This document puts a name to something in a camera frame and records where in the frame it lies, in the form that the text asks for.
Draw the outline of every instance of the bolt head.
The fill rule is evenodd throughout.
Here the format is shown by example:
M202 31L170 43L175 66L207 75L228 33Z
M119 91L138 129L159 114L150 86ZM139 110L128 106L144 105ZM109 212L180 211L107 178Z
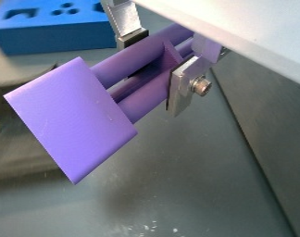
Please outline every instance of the bolt head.
M196 78L191 85L191 90L199 95L204 96L211 88L211 82L204 78Z

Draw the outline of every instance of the dark surface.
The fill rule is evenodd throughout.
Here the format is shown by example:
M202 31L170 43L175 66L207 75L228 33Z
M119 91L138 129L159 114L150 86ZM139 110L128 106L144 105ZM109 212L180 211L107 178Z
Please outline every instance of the dark surface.
M215 85L136 128L76 186L59 171L0 181L0 237L291 236Z
M300 85L234 53L214 73L300 236Z

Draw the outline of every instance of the metal bracket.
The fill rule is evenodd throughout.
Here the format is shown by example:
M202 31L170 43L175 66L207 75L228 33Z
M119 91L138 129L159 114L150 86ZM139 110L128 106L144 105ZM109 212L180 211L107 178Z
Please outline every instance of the metal bracket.
M118 50L123 50L148 36L148 30L140 25L135 4L128 0L101 0L101 7L115 32Z
M224 48L194 34L191 43L192 56L171 71L170 92L166 109L175 117L190 105L192 93L204 96L211 87L204 74L208 68L224 56Z

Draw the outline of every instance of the cutout hole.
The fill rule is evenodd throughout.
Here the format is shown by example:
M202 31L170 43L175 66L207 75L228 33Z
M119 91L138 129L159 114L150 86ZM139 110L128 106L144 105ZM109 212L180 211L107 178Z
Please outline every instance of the cutout hole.
M73 5L72 3L64 3L64 4L60 5L60 7L68 8L68 7L71 7L72 5Z
M75 9L75 8L67 11L67 13L71 14L71 15L72 15L72 14L76 14L77 12L79 12L79 10Z
M92 5L92 11L97 11L97 12L103 12L104 13L104 9L103 9L100 3L96 3L96 4Z
M17 15L25 15L25 17L31 19L36 17L36 14L37 14L37 8L13 9L5 13L4 19L11 19L12 17Z
M51 14L52 14L53 16L57 16L57 15L61 14L61 11L60 11L60 10L55 10L55 11L51 12Z

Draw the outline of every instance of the purple plastic part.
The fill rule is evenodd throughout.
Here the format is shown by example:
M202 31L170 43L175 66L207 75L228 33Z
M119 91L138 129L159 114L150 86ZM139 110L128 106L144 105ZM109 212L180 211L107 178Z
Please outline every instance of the purple plastic part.
M135 123L167 98L168 73L171 68L182 61L182 57L170 41L162 42L164 45L163 55L152 64L156 65L159 75L118 103L131 123Z
M174 43L187 38L172 36ZM166 99L168 72L180 61L171 42L154 35L91 69L76 58L5 95L72 183L135 136L131 123ZM130 85L136 87L112 94L116 105L104 87L132 73Z
M72 183L136 135L80 58L8 93L5 99Z
M168 40L176 45L191 36L190 30L172 24L93 65L91 71L105 89L159 58L163 53L162 40Z
M187 42L184 42L179 48L176 48L176 52L180 54L180 56L184 58L188 56L188 54L192 53L192 50L191 50L191 43L192 43L192 40L188 40Z
M91 67L91 71L107 89L163 53L162 39L148 36L114 56Z
M182 58L187 57L192 53L191 50L191 40L184 42L176 49L176 52ZM130 96L143 85L155 78L162 71L158 70L158 64L154 61L146 68L142 69L139 73L131 76L122 85L111 88L108 91L114 101L119 103L127 96Z
M167 98L170 70L162 72L135 93L118 103L135 123Z

